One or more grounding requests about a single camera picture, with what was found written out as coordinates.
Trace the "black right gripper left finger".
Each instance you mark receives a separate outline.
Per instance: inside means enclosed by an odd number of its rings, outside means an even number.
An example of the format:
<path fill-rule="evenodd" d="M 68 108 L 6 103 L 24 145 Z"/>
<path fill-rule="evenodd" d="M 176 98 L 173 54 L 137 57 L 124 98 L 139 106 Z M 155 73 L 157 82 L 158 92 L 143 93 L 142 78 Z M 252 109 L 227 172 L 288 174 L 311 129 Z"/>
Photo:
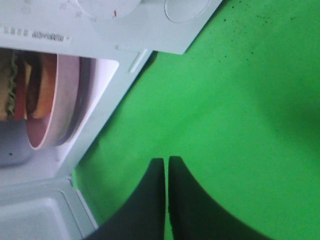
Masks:
<path fill-rule="evenodd" d="M 121 208 L 86 239 L 163 240 L 165 220 L 165 164 L 162 158 L 153 158 Z"/>

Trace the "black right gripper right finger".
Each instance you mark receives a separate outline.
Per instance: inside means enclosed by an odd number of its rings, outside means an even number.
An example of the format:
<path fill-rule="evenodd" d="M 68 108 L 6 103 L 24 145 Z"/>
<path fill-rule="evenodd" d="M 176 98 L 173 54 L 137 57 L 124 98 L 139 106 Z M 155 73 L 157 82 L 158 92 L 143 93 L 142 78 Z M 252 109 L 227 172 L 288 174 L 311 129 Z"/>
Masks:
<path fill-rule="evenodd" d="M 266 240 L 217 203 L 180 156 L 168 161 L 168 212 L 175 240 Z"/>

